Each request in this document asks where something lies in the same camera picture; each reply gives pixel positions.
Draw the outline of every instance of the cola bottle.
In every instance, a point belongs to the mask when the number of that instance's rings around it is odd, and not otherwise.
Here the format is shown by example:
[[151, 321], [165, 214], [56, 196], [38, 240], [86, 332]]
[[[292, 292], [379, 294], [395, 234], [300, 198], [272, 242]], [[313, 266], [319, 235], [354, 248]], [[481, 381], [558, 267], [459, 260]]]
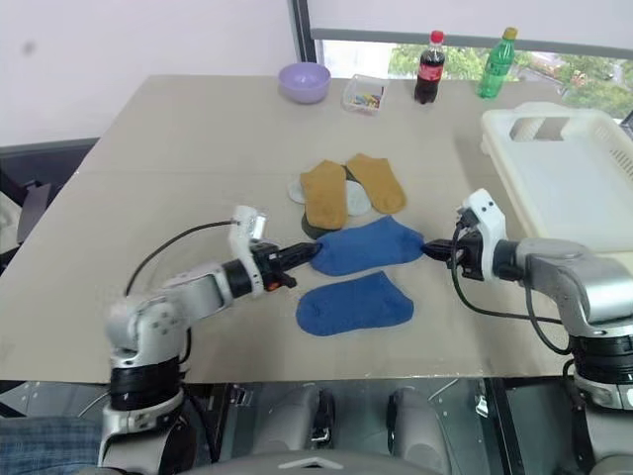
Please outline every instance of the cola bottle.
[[442, 42], [444, 42], [444, 33], [437, 30], [431, 32], [430, 44], [419, 58], [417, 83], [413, 98], [420, 104], [433, 102], [437, 97], [437, 86], [442, 78], [444, 60], [446, 59]]

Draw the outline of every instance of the yellow sock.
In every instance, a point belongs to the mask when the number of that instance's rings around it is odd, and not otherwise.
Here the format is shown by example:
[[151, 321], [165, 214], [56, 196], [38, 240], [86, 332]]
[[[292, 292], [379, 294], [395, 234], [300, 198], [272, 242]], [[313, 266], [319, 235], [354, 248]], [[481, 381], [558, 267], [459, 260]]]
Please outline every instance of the yellow sock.
[[301, 185], [306, 195], [308, 223], [325, 230], [340, 230], [347, 221], [344, 168], [324, 160], [301, 174]]
[[405, 207], [407, 196], [386, 158], [357, 153], [347, 162], [347, 168], [363, 185], [377, 211], [391, 215]]

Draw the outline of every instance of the clear plastic box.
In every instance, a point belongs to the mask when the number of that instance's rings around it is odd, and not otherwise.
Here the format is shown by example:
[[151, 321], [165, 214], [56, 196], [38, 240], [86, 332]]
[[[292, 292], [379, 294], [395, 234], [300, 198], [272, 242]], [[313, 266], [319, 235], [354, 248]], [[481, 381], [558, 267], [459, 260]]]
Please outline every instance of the clear plastic box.
[[378, 114], [385, 103], [388, 85], [388, 79], [354, 74], [343, 91], [343, 109], [368, 115]]

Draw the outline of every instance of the white plastic tray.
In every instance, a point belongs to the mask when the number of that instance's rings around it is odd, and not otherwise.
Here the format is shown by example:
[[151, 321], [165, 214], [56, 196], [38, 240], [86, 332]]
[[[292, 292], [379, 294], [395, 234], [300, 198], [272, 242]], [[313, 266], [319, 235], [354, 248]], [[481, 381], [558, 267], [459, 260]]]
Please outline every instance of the white plastic tray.
[[633, 142], [608, 115], [526, 103], [486, 112], [482, 127], [482, 150], [529, 236], [580, 242], [633, 271]]

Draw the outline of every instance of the white wall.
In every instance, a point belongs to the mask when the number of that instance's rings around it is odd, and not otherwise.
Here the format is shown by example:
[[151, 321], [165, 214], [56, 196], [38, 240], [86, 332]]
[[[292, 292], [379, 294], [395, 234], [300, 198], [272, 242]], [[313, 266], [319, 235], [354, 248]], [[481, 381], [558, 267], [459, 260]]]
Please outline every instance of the white wall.
[[149, 74], [296, 60], [288, 0], [2, 0], [0, 145], [99, 137]]

